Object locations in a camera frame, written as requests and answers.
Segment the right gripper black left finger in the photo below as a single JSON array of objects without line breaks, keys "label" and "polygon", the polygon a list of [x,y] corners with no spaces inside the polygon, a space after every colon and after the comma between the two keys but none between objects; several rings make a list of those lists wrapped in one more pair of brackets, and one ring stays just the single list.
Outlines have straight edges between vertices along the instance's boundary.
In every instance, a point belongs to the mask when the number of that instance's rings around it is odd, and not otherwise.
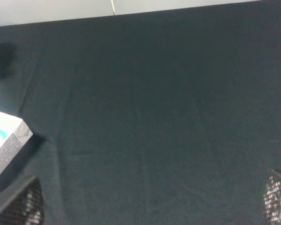
[{"label": "right gripper black left finger", "polygon": [[42,225],[44,200],[40,179],[29,176],[0,192],[0,225]]}]

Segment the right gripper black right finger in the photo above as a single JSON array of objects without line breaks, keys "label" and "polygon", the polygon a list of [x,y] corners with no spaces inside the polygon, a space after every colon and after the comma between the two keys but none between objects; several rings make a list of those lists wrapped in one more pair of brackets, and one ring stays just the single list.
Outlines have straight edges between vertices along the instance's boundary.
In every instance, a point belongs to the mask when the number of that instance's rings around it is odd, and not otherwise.
[{"label": "right gripper black right finger", "polygon": [[269,170],[263,202],[266,223],[281,225],[281,169]]}]

